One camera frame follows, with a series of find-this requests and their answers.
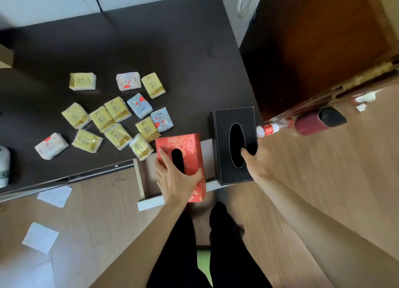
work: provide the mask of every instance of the pocket tissue packet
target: pocket tissue packet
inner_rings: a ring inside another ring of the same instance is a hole
[[[155,73],[144,76],[141,81],[143,82],[144,87],[146,88],[151,99],[157,98],[158,96],[166,93],[161,81],[159,81],[159,78]]]
[[[135,94],[127,100],[127,104],[140,119],[143,119],[147,114],[152,112],[151,104],[140,93]]]
[[[165,107],[152,112],[151,119],[159,132],[165,132],[173,127],[172,119],[170,119]]]
[[[156,129],[151,117],[147,117],[143,121],[136,123],[136,127],[147,142],[154,141],[161,137],[161,134]]]
[[[152,146],[143,138],[140,133],[133,138],[129,146],[140,161],[145,160],[154,152]]]
[[[104,105],[116,123],[122,122],[132,115],[125,102],[120,97],[116,97],[115,99],[104,103]]]
[[[141,88],[140,74],[138,72],[130,72],[117,74],[117,84],[121,91]]]
[[[95,90],[96,75],[93,73],[71,73],[69,88],[74,91]]]
[[[75,128],[82,129],[91,121],[84,108],[78,103],[73,103],[65,111],[61,113],[65,119]]]
[[[124,149],[132,140],[129,133],[123,128],[122,124],[119,123],[115,124],[111,129],[105,132],[104,135],[119,150]]]
[[[35,150],[46,160],[51,160],[55,155],[68,147],[64,138],[56,132],[35,146]]]
[[[112,118],[105,106],[99,107],[94,112],[90,113],[89,116],[100,132],[106,132],[115,124],[115,120]]]
[[[96,153],[103,139],[87,130],[79,129],[72,145],[87,152]]]

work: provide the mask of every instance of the wooden floor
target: wooden floor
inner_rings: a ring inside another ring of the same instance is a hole
[[[313,136],[268,136],[276,175],[309,203],[399,259],[399,87],[348,123]],[[65,208],[24,197],[0,207],[0,286],[87,287],[155,217],[138,212],[134,169],[74,184]],[[254,183],[227,187],[229,211],[273,287],[332,287],[302,241]],[[30,224],[60,232],[49,255],[21,244]],[[206,214],[194,220],[207,243]]]

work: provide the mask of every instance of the leg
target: leg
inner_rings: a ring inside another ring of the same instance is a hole
[[[191,217],[183,211],[152,269],[147,287],[210,287],[197,266],[197,246]]]
[[[209,217],[211,226],[210,272],[214,288],[272,287],[248,252],[240,236],[239,227],[217,202]]]

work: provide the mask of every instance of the black leather tissue box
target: black leather tissue box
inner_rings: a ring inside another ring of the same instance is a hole
[[[257,151],[254,107],[215,109],[209,113],[215,176],[220,185],[252,181],[241,148]]]

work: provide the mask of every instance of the desk surface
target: desk surface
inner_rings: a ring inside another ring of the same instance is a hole
[[[14,69],[0,70],[0,145],[12,153],[10,185],[0,193],[135,158],[105,138],[96,154],[70,145],[42,159],[34,146],[52,133],[72,143],[77,130],[61,112],[73,102],[90,113],[141,93],[154,110],[167,108],[175,127],[163,136],[209,139],[209,111],[217,108],[253,105],[262,123],[222,0],[163,0],[41,23],[2,31],[0,42],[16,54]],[[133,71],[156,72],[166,94],[151,100],[143,87],[119,91],[116,74]],[[69,89],[71,72],[95,73],[96,90]],[[121,124],[134,136],[139,120],[133,114]],[[92,122],[85,129],[103,136]]]

